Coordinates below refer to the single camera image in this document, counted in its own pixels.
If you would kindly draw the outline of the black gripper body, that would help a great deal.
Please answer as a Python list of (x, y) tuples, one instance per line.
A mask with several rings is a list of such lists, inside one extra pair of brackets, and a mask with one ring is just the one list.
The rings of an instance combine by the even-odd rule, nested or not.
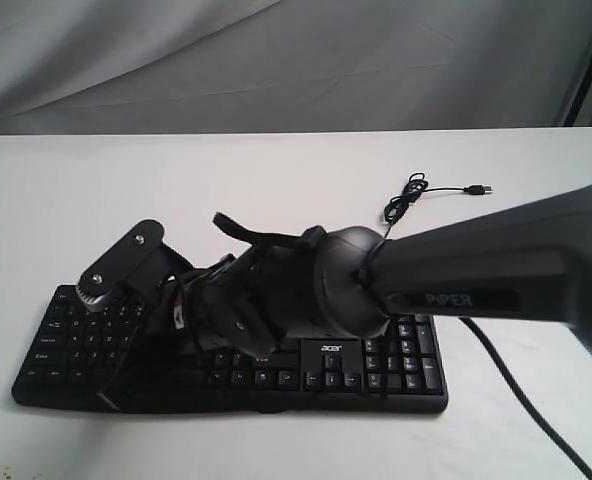
[(179, 354), (233, 346), (266, 355), (287, 338), (317, 337), (315, 252), (260, 245), (207, 268), (176, 263), (145, 321), (151, 344)]

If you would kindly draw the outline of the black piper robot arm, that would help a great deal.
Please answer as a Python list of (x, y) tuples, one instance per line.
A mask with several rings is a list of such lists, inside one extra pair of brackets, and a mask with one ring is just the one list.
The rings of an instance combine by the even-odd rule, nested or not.
[(393, 240), (362, 226), (288, 235), (224, 214), (214, 223), (247, 249), (196, 268), (146, 220), (82, 274), (76, 292), (87, 309), (122, 294), (145, 306), (99, 389), (112, 409), (183, 355), (232, 346), (257, 356), (287, 338), (373, 338), (405, 314), (562, 323), (592, 355), (592, 185)]

